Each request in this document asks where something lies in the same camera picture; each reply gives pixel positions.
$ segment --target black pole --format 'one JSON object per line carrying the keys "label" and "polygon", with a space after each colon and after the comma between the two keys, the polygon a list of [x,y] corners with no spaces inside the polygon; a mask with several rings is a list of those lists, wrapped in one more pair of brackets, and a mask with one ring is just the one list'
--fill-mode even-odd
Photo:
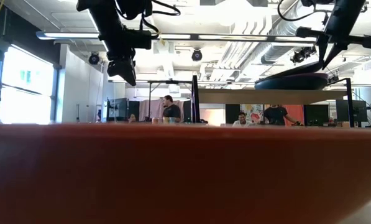
{"label": "black pole", "polygon": [[195,114],[195,100],[194,100],[194,97],[193,97],[193,78],[192,78],[192,86],[191,86],[191,113],[192,113],[192,123],[196,123],[196,114]]}
{"label": "black pole", "polygon": [[354,105],[352,104],[352,88],[351,88],[351,79],[346,78],[346,87],[347,87],[347,98],[348,98],[348,117],[349,117],[349,126],[354,128]]}
{"label": "black pole", "polygon": [[304,114],[304,126],[307,126],[308,125],[308,118],[307,118],[307,115],[306,115],[306,109],[307,109],[307,106],[306,105],[303,105],[303,114]]}
{"label": "black pole", "polygon": [[149,83],[148,121],[150,121],[150,95],[152,93],[152,82]]}
{"label": "black pole", "polygon": [[109,121],[110,110],[111,110],[111,102],[109,101],[109,99],[107,99],[107,102],[106,102],[106,122]]}
{"label": "black pole", "polygon": [[198,76],[194,75],[192,78],[192,90],[193,90],[193,110],[195,111],[194,123],[200,123],[200,110],[199,110],[199,89],[198,89]]}

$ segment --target person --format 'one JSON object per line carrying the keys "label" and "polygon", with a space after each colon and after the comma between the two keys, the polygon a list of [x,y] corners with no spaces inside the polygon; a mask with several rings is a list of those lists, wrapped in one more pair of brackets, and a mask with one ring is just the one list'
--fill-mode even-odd
{"label": "person", "polygon": [[137,121],[137,119],[135,118],[135,115],[134,114],[131,114],[130,115],[130,118],[129,118],[129,124],[134,123],[136,121]]}
{"label": "person", "polygon": [[248,127],[248,126],[253,126],[253,123],[251,123],[250,121],[246,121],[246,114],[243,113],[243,112],[240,112],[238,117],[237,117],[237,121],[234,122],[234,124],[232,125],[232,127]]}
{"label": "person", "polygon": [[264,111],[264,116],[265,116],[265,119],[268,120],[269,124],[273,124],[273,125],[280,125],[280,126],[286,125],[285,118],[288,121],[292,122],[293,124],[296,124],[297,122],[299,122],[295,120],[294,118],[292,118],[291,116],[289,116],[286,108],[280,105],[270,105],[270,107]]}
{"label": "person", "polygon": [[173,103],[173,97],[167,95],[163,97],[163,119],[164,118],[175,118],[175,122],[179,123],[181,119],[181,109]]}

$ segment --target poster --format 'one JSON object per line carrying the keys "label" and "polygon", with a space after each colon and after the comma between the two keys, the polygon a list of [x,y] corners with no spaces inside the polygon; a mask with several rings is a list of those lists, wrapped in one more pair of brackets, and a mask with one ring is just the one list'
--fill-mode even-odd
{"label": "poster", "polygon": [[240,105],[240,111],[246,114],[246,121],[253,124],[263,121],[263,105]]}

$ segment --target camera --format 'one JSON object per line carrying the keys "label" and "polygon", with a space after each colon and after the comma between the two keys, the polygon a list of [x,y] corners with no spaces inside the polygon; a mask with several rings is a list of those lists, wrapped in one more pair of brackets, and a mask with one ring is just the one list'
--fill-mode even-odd
{"label": "camera", "polygon": [[[132,5],[123,6],[128,13],[129,19],[138,15],[140,11],[131,11]],[[115,0],[79,0],[77,11],[89,10],[91,17],[98,29],[98,38],[105,43],[107,58],[109,60],[108,75],[119,75],[127,83],[135,86],[134,56],[135,49],[147,49],[152,47],[152,33],[147,30],[130,30],[122,24]],[[92,53],[89,62],[96,65],[99,56]]]}
{"label": "camera", "polygon": [[98,62],[99,62],[98,52],[92,52],[91,55],[90,55],[90,58],[88,59],[88,62],[91,65],[97,65]]}
{"label": "camera", "polygon": [[301,50],[296,50],[294,56],[292,56],[290,60],[294,64],[301,63],[315,53],[316,53],[315,47],[303,47]]}
{"label": "camera", "polygon": [[200,60],[202,60],[202,52],[200,49],[194,49],[192,53],[192,61],[199,62]]}

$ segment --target monitor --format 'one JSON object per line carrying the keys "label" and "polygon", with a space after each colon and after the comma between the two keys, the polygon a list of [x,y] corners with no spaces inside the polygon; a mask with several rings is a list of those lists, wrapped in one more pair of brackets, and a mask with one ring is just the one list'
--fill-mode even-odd
{"label": "monitor", "polygon": [[329,122],[329,105],[306,105],[304,113],[305,126],[323,126]]}
{"label": "monitor", "polygon": [[[355,122],[368,122],[366,101],[352,100]],[[349,121],[348,100],[336,100],[337,121]]]}

